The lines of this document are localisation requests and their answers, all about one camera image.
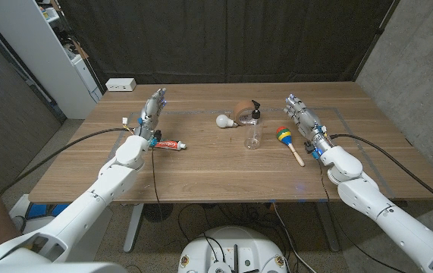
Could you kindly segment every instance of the table leg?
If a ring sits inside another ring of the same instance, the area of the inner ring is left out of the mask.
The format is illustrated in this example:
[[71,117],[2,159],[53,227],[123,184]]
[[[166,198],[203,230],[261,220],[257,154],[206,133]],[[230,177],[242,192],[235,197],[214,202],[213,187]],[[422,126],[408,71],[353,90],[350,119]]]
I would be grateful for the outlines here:
[[127,236],[125,237],[124,252],[130,253],[135,244],[135,238],[139,229],[140,217],[142,216],[143,204],[135,205],[132,209],[132,216],[128,225]]
[[340,250],[339,241],[337,240],[336,230],[329,213],[328,204],[326,202],[317,202],[317,212],[321,219],[322,227],[324,228],[325,236],[328,239],[329,250],[337,252]]

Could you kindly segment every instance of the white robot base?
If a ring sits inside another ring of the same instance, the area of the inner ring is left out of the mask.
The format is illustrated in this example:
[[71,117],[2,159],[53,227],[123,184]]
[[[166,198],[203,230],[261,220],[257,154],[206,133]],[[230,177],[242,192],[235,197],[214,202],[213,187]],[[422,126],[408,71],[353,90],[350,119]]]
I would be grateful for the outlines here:
[[257,231],[239,226],[215,227],[199,235],[184,248],[178,265],[179,273],[286,271],[284,255],[275,243]]

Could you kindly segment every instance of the black curtain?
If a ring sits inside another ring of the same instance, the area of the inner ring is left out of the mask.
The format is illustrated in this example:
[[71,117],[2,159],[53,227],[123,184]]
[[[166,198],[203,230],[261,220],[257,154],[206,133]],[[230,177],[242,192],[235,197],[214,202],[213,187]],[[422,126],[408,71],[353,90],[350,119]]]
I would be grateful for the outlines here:
[[352,80],[393,0],[61,0],[102,82]]

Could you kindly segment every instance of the light bulb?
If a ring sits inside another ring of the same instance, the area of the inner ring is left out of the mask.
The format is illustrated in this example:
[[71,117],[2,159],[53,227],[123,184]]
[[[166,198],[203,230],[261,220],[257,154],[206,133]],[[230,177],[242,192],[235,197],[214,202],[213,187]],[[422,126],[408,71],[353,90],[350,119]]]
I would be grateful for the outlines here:
[[238,126],[237,123],[235,123],[232,119],[228,118],[226,115],[219,115],[216,118],[216,124],[220,127],[220,128],[225,128],[225,127],[236,127]]

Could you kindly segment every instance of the wooden table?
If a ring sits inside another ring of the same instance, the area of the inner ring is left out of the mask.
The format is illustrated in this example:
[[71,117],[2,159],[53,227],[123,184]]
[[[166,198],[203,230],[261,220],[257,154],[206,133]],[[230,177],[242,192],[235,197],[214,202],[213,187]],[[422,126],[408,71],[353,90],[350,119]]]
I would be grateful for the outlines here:
[[[122,117],[135,126],[146,100],[166,87],[168,101],[158,123],[162,138],[181,140],[187,149],[154,151],[155,179],[161,202],[302,202],[326,199],[318,163],[303,148],[305,139],[281,110],[293,93],[315,110],[330,134],[352,133],[378,144],[433,188],[433,168],[376,107],[356,83],[238,83],[139,85],[131,93],[107,92],[72,140],[120,127]],[[231,113],[241,100],[262,107],[264,129],[257,150],[243,146],[245,127],[221,129],[215,119]],[[290,128],[293,144],[306,167],[298,165],[275,131]],[[95,180],[99,169],[129,133],[111,132],[84,140],[61,153],[29,195],[31,202],[71,202]],[[427,190],[379,151],[349,138],[335,139],[356,156],[390,199],[433,199]],[[116,199],[123,203],[156,202],[151,153],[136,185]],[[337,188],[325,176],[331,200]]]

